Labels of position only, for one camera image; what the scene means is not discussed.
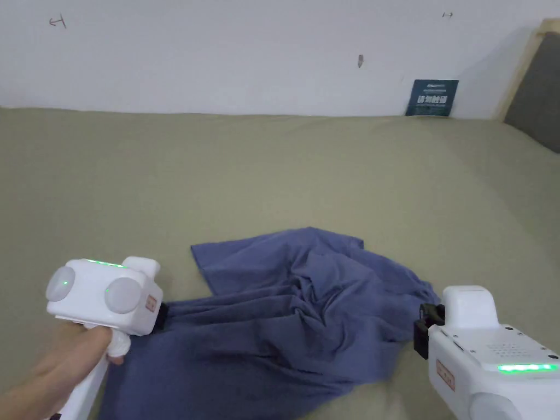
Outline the person's left hand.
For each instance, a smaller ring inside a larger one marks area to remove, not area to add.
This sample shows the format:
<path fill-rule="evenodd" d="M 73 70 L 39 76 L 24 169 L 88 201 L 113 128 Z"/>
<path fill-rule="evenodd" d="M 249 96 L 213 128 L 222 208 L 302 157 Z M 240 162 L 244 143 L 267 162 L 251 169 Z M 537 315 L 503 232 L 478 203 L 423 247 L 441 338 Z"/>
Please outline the person's left hand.
<path fill-rule="evenodd" d="M 103 326 L 87 329 L 64 322 L 30 375 L 1 396 L 1 419 L 48 419 L 67 402 L 112 341 Z"/>

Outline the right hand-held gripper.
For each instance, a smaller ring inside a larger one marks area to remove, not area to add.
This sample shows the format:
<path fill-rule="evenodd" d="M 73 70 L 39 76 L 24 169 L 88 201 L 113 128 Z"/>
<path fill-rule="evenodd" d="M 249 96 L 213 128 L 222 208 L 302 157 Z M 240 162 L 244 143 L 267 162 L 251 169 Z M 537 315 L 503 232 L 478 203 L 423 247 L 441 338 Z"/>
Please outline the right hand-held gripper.
<path fill-rule="evenodd" d="M 413 346 L 457 419 L 559 419 L 559 355 L 499 323 L 486 288 L 451 286 L 422 304 Z"/>

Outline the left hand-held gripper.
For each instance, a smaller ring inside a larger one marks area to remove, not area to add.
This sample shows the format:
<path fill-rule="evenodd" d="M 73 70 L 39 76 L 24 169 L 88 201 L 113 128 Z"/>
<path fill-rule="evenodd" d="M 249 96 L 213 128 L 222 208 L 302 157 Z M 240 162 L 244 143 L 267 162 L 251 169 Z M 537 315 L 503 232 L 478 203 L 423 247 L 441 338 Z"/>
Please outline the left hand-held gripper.
<path fill-rule="evenodd" d="M 106 352 L 53 419 L 87 419 L 110 358 L 124 356 L 132 336 L 164 327 L 169 309 L 155 281 L 159 271 L 154 259 L 130 256 L 121 264 L 73 259 L 53 274 L 46 289 L 48 313 L 87 329 L 103 326 L 112 332 Z"/>

